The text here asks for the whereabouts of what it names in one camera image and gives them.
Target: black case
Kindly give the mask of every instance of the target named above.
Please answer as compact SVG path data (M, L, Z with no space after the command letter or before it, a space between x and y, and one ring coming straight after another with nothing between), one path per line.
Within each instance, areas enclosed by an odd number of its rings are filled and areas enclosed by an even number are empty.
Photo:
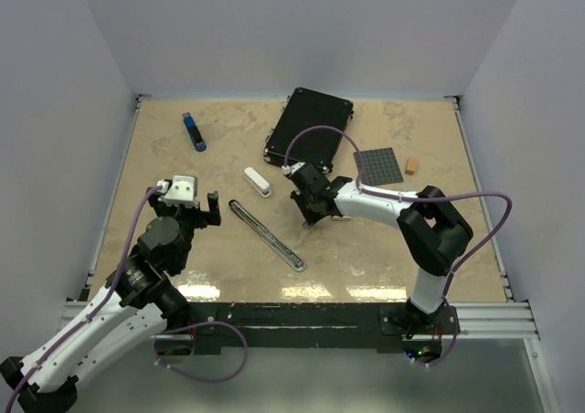
M266 138L264 160L282 166L286 149L299 132L314 125L329 125L344 132L353 114L352 101L296 88L276 127ZM329 173L341 140L341 134L329 130L308 132L292 147L288 165L306 162L316 164Z

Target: robotic arm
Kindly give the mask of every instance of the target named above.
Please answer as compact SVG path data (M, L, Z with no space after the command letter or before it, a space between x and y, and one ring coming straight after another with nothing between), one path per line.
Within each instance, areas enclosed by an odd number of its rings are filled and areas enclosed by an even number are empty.
M220 225L218 193L207 194L209 211L205 212L195 200L195 177L177 175L157 185L158 192L148 200L157 218L138 237L105 306L90 317L106 298L115 273L60 333L32 354L7 358L0 365L0 374L13 389L36 369L19 393L18 402L26 413L68 411L78 389L103 368L150 336L189 322L189 305L167 275L175 276L185 268L196 228ZM83 325L73 335L59 340L79 323ZM38 365L39 358L56 344Z
M410 336L425 332L443 305L452 264L473 237L471 227L452 203L412 203L366 194L351 178L339 176L329 181L313 164L298 163L282 169L296 186L291 198L304 216L304 228L312 228L324 217L350 216L372 219L402 232L420 269L404 318L395 323L405 325ZM367 191L410 198L444 196L434 186L420 192L399 193L371 186Z

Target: wooden tabletop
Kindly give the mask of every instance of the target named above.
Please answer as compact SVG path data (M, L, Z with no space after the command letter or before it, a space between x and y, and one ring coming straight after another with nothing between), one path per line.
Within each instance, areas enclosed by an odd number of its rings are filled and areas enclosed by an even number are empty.
M280 168L262 158L265 138L280 118L283 101L145 101L134 129L95 271L91 296L115 269L133 212L144 190L173 175L198 177L198 199L218 191L222 224L196 230L185 271L172 279L191 301L221 302L390 302L412 291L418 266L400 232L361 218L320 221L310 232L289 194L294 186ZM182 121L190 111L207 143L197 153ZM355 101L347 127L362 151L392 147L402 169L419 161L393 190L436 185L445 194L476 190L452 105L446 101ZM341 142L334 160L337 175L356 176L353 149ZM272 185L262 198L244 178L256 169ZM277 238L308 264L298 273L228 208L237 199ZM456 204L474 231L473 244L486 232L477 199ZM136 236L154 218L148 207ZM460 270L452 302L505 302L494 250L487 244Z

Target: small wooden block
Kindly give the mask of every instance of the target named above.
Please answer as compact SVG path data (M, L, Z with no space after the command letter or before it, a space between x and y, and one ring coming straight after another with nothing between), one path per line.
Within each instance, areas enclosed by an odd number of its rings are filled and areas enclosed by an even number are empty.
M419 165L419 161L417 159L415 159L414 157L411 157L406 162L406 169L404 170L404 174L413 175L416 172L418 165Z

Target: perforated square pad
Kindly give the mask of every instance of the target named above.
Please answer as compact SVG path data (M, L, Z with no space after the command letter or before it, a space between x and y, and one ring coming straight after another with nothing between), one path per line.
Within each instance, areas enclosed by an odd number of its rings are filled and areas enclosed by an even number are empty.
M378 186L404 181L392 148L362 151L362 154L366 159L366 172L362 177L364 185ZM359 171L362 164L357 153L354 153L354 159Z

